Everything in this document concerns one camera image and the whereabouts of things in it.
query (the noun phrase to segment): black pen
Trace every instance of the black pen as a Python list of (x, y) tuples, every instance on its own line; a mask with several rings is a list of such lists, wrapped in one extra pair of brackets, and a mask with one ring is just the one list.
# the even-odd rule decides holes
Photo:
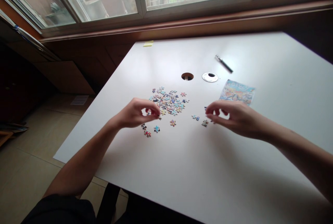
[(233, 73), (233, 70), (222, 60), (222, 58), (219, 55), (215, 56), (220, 62), (221, 64), (228, 70), (230, 71), (230, 73)]

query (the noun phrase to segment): hand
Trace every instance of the hand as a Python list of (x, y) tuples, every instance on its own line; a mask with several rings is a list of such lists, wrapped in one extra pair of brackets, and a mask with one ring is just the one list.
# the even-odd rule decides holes
[[(229, 119), (219, 117), (220, 109)], [(260, 115), (243, 102), (218, 100), (206, 109), (207, 117), (241, 136), (266, 140), (275, 135), (281, 125)]]
[[(151, 110), (151, 115), (143, 116), (142, 109)], [(159, 118), (160, 109), (152, 101), (140, 98), (133, 98), (128, 105), (125, 106), (111, 120), (117, 123), (119, 128), (134, 128), (146, 122), (150, 122)]]

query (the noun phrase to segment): table surface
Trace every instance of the table surface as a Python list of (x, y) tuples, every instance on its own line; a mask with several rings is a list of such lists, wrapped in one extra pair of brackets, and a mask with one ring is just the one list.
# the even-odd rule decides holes
[[(182, 113), (122, 129), (96, 176), (204, 223), (319, 223), (332, 209), (276, 148), (201, 125), (227, 79), (256, 88), (251, 107), (333, 153), (333, 66), (285, 33), (133, 45), (54, 158), (64, 163), (133, 97), (187, 93)], [(218, 54), (234, 70), (214, 58)], [(191, 81), (181, 74), (190, 72)], [(208, 83), (205, 72), (219, 79)], [(200, 116), (200, 120), (191, 115)], [(170, 120), (177, 126), (170, 126)], [(161, 131), (154, 133), (159, 125)]]

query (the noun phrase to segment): floor tile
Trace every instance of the floor tile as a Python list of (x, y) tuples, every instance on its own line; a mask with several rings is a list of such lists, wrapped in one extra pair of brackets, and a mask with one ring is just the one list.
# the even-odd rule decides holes
[(60, 168), (30, 156), (0, 193), (1, 223), (21, 223), (59, 171)]
[(56, 94), (47, 100), (42, 107), (49, 110), (82, 116), (94, 100), (94, 98), (88, 97), (84, 105), (71, 105), (74, 98), (75, 95)]
[(91, 202), (94, 207), (95, 215), (97, 215), (100, 208), (105, 188), (99, 186), (93, 182), (89, 184), (86, 191), (81, 196), (81, 199), (86, 199)]
[(28, 160), (30, 154), (8, 144), (0, 148), (0, 191)]
[(116, 203), (116, 213), (115, 213), (111, 223), (115, 223), (123, 215), (123, 213), (125, 213), (126, 207), (127, 207), (127, 201), (128, 201), (128, 198), (126, 198), (120, 194), (118, 195), (118, 199), (117, 199), (117, 203)]
[(108, 185), (107, 181), (99, 179), (98, 177), (95, 177), (95, 176), (93, 177), (92, 182), (96, 183), (104, 188), (106, 188), (106, 186)]
[(42, 142), (32, 151), (32, 155), (37, 156), (58, 167), (63, 167), (64, 163), (53, 159), (53, 156), (73, 130), (81, 116), (56, 112), (60, 119), (50, 126), (50, 131), (46, 134)]
[(57, 111), (36, 110), (27, 119), (26, 125), (29, 129), (17, 138), (10, 140), (10, 144), (31, 154), (47, 138), (63, 115), (64, 113)]
[(128, 194), (126, 194), (122, 189), (120, 189), (119, 194), (128, 198)]

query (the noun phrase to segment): yellow sticky note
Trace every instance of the yellow sticky note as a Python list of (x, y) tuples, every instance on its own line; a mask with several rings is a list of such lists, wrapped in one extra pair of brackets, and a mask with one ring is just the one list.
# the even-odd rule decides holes
[(147, 42), (143, 45), (143, 47), (149, 47), (149, 46), (152, 46), (153, 43), (154, 43), (154, 40), (147, 41)]

